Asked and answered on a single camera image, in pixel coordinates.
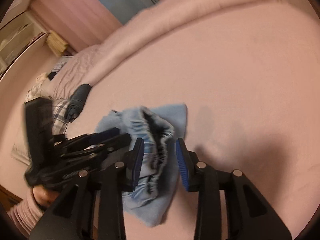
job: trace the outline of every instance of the pink wall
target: pink wall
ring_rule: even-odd
[[[98,0],[32,0],[30,11],[76,51],[100,44],[121,27]]]

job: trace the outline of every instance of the wooden furniture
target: wooden furniture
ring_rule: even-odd
[[[11,207],[18,204],[21,200],[21,198],[17,197],[15,194],[0,185],[0,202],[6,211],[9,211]]]

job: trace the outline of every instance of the metal screw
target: metal screw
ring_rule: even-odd
[[[207,164],[205,164],[204,162],[198,162],[197,163],[197,167],[200,168],[200,169],[203,169],[207,166]]]
[[[79,177],[81,177],[81,178],[82,178],[82,177],[85,177],[85,176],[88,175],[88,171],[86,171],[86,170],[79,171],[78,175],[79,175]]]
[[[241,177],[242,176],[242,171],[240,170],[234,170],[233,171],[233,175],[237,176],[237,177]]]
[[[115,163],[115,167],[116,168],[122,168],[124,166],[124,163],[123,162],[116,162]]]

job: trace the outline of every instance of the pillow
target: pillow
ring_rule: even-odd
[[[68,104],[69,99],[56,99],[52,103],[53,135],[64,134],[67,130],[68,123],[64,119],[64,114]],[[15,138],[11,157],[26,165],[30,165],[30,152],[24,120]]]
[[[51,81],[54,76],[62,69],[62,67],[72,58],[73,56],[62,56],[53,67],[53,69],[49,72],[48,78]]]
[[[36,83],[26,95],[26,98],[24,100],[25,103],[41,96],[40,94],[42,91],[42,87],[44,86],[45,82],[48,81],[47,77],[47,73],[41,73],[39,76],[37,76]]]

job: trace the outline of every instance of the pink sleeve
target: pink sleeve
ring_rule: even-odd
[[[20,232],[28,238],[31,230],[43,215],[33,198],[32,189],[28,191],[25,200],[10,209],[8,215]]]

